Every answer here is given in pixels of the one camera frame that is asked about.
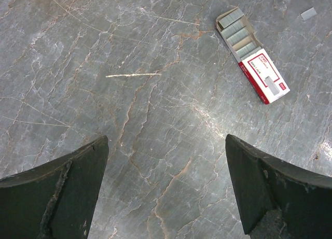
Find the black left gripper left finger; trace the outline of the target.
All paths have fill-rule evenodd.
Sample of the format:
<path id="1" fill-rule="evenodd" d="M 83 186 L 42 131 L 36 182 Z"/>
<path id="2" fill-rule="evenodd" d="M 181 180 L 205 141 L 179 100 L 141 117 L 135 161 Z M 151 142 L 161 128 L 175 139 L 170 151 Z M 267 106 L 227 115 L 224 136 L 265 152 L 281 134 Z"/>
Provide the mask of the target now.
<path id="1" fill-rule="evenodd" d="M 87 238 L 107 159 L 101 136 L 1 179 L 1 238 Z"/>

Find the silver staple strip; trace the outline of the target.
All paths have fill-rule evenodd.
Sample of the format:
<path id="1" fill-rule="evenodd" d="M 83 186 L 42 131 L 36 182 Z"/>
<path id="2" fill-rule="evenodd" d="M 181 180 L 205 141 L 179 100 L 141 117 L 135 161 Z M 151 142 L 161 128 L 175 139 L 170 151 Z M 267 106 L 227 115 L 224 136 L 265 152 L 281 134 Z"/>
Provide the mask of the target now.
<path id="1" fill-rule="evenodd" d="M 301 14 L 301 17 L 304 21 L 307 21 L 311 18 L 313 18 L 314 16 L 317 15 L 317 12 L 316 10 L 314 9 L 314 7 L 312 8 L 309 8 L 308 10 L 304 11 L 302 14 Z"/>

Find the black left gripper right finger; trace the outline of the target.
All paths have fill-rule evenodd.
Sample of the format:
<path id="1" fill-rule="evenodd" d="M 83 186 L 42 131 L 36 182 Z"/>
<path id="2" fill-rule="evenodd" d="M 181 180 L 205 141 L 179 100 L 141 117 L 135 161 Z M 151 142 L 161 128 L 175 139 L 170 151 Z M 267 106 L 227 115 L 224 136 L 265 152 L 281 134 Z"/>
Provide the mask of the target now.
<path id="1" fill-rule="evenodd" d="M 231 134 L 225 149 L 246 235 L 331 238 L 331 177 L 276 158 Z"/>

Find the red white staple box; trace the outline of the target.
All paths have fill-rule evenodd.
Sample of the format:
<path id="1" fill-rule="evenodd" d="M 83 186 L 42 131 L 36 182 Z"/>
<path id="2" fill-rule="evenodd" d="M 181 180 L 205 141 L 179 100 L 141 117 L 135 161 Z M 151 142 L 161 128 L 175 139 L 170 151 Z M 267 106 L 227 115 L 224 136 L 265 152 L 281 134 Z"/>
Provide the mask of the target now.
<path id="1" fill-rule="evenodd" d="M 215 25 L 264 104 L 270 104 L 290 91 L 239 7 L 218 16 Z"/>

